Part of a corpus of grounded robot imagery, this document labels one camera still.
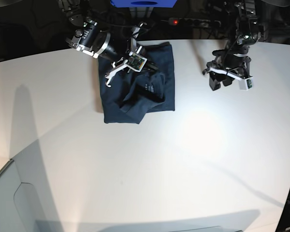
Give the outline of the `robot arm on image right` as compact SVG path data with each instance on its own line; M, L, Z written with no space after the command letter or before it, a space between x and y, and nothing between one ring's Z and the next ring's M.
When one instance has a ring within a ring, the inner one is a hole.
M250 46L263 35L253 0L222 0L220 5L211 7L212 11L221 9L223 29L227 35L224 49L214 50L214 60L207 62L203 74L209 74L209 86L215 91L221 85L227 87L237 80L241 90L253 87L250 75Z

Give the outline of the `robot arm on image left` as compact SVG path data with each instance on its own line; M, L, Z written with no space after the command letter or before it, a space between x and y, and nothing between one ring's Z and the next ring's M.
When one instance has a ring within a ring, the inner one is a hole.
M76 29L66 42L70 48L92 58L111 62L104 75L106 86L111 87L115 75L126 70L140 73L156 72L157 66L145 57L145 48L137 42L138 36L149 31L146 22L138 25L109 23L93 12L88 0L59 0L58 5Z

